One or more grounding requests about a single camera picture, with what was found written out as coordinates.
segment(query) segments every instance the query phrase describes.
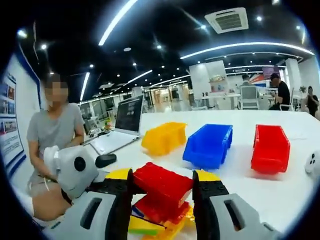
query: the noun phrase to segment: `poster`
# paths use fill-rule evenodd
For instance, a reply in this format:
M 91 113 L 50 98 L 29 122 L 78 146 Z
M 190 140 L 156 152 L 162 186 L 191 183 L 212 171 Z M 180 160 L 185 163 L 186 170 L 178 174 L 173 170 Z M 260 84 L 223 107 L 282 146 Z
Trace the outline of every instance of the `poster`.
M 0 146 L 6 167 L 24 152 L 16 116 L 16 85 L 9 73 L 0 83 Z

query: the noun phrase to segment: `woman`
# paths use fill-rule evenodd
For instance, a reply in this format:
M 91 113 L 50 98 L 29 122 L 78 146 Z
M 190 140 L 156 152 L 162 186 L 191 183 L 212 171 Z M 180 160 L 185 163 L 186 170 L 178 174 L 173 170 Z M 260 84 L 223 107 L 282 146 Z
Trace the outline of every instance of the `woman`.
M 320 120 L 320 114 L 319 114 L 319 100 L 318 97 L 316 95 L 314 95 L 313 93 L 313 88 L 312 86 L 308 87 L 308 95 L 306 96 L 305 99 L 302 100 L 302 104 L 301 104 L 301 109 L 304 112 L 307 112 L 309 114 L 311 114 L 313 117 L 315 117 L 316 119 Z
M 84 141 L 83 119 L 79 107 L 68 103 L 68 86 L 54 74 L 44 84 L 47 110 L 35 113 L 29 123 L 27 140 L 29 157 L 34 166 L 28 186 L 33 197 L 57 188 L 57 179 L 45 166 L 45 148 L 59 149 L 80 145 Z

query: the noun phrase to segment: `desk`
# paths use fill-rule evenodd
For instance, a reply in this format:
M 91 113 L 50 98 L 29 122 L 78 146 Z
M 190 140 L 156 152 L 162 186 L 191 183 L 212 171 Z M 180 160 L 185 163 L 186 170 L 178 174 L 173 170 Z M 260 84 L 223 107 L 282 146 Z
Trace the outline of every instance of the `desk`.
M 237 193 L 260 214 L 262 222 L 268 222 L 281 232 L 288 230 L 300 216 L 301 210 L 313 191 L 314 183 L 305 173 L 307 157 L 319 148 L 320 122 L 306 112 L 293 111 L 186 111 L 168 113 L 144 113 L 141 119 L 141 134 L 160 124 L 175 121 L 187 123 L 186 136 L 190 136 L 204 124 L 233 125 L 233 141 L 225 163 L 214 171 L 230 193 Z M 288 169 L 270 179 L 260 179 L 250 169 L 256 124 L 280 125 L 290 139 L 291 149 Z M 94 156 L 93 149 L 88 149 Z M 171 154 L 152 159 L 142 152 L 141 140 L 116 151 L 117 162 L 105 168 L 114 171 L 131 167 L 134 171 L 145 163 L 155 164 L 180 175 L 191 178 L 192 171 L 182 160 L 184 146 Z M 134 196 L 133 204 L 141 198 Z M 191 203 L 192 195 L 187 199 Z M 177 239 L 196 239 L 195 232 L 183 231 Z M 140 239 L 129 236 L 128 239 Z
M 238 104 L 238 98 L 241 97 L 239 93 L 230 93 L 226 95 L 210 95 L 210 96 L 203 96 L 201 99 L 223 99 L 223 98 L 232 98 L 231 100 L 231 109 L 235 109 L 235 105 Z

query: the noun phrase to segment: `robotic arm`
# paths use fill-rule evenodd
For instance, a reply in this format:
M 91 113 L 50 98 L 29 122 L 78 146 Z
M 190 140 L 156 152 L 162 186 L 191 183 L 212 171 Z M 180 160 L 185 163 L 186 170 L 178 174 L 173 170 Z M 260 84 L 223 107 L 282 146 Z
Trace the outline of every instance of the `robotic arm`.
M 83 146 L 51 152 L 56 163 L 46 161 L 57 171 L 57 181 L 73 198 L 62 221 L 44 232 L 53 240 L 126 240 L 131 201 L 144 193 L 134 184 L 133 171 L 126 179 L 105 178 Z M 279 232 L 260 223 L 258 212 L 237 194 L 229 194 L 217 177 L 193 172 L 192 198 L 199 240 L 275 240 Z

